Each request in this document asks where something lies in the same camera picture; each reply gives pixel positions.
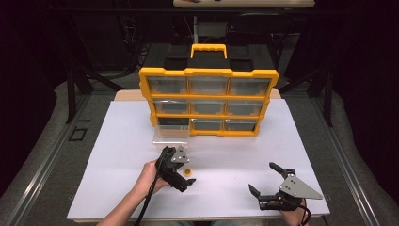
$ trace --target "chair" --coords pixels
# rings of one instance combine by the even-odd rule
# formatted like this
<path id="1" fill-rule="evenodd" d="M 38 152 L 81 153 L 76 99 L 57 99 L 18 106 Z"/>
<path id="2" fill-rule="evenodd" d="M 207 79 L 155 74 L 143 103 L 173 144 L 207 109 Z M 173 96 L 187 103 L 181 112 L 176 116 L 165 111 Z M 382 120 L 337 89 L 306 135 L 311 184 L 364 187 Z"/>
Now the chair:
<path id="1" fill-rule="evenodd" d="M 225 39 L 229 45 L 266 44 L 278 69 L 284 39 L 293 27 L 293 19 L 285 14 L 242 13 L 228 21 Z"/>

